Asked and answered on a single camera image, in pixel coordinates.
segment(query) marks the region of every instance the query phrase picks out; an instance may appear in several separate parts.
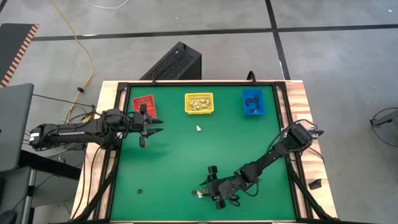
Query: red container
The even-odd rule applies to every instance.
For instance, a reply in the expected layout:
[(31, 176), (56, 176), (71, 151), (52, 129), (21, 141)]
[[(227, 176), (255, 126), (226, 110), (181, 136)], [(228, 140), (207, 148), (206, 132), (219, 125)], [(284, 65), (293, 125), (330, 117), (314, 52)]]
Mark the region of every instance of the red container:
[(147, 95), (147, 96), (142, 96), (142, 97), (137, 97), (132, 99), (132, 109), (134, 111), (139, 112), (139, 106), (141, 104), (146, 104), (147, 105), (147, 114), (153, 118), (156, 117), (156, 109), (155, 109), (155, 101), (154, 101), (154, 96), (152, 95)]

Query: blue basket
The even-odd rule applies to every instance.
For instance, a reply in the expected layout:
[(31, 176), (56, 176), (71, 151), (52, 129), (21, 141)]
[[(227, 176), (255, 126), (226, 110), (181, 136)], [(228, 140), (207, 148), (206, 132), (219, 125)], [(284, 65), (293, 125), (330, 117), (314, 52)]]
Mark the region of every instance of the blue basket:
[(266, 113), (262, 90), (243, 90), (243, 111), (248, 116), (261, 116)]

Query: green table surface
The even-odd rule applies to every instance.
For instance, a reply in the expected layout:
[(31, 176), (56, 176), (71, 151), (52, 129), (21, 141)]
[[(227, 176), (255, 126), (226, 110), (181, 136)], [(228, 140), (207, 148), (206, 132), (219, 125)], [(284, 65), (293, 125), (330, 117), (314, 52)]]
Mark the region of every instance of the green table surface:
[[(247, 88), (262, 89), (266, 115), (244, 115), (242, 90)], [(214, 112), (186, 114), (184, 95), (204, 92), (214, 94)], [(145, 95), (154, 96), (157, 117), (164, 121), (150, 126), (164, 130), (151, 136), (146, 148), (139, 147), (138, 134), (123, 141), (112, 221), (294, 219), (283, 159), (264, 170), (257, 197), (238, 193), (240, 207), (226, 202), (217, 210), (210, 198), (192, 196), (192, 190), (201, 189), (208, 166), (218, 166), (218, 177), (227, 177), (265, 153), (279, 133), (271, 86), (134, 86), (128, 110), (133, 98)]]

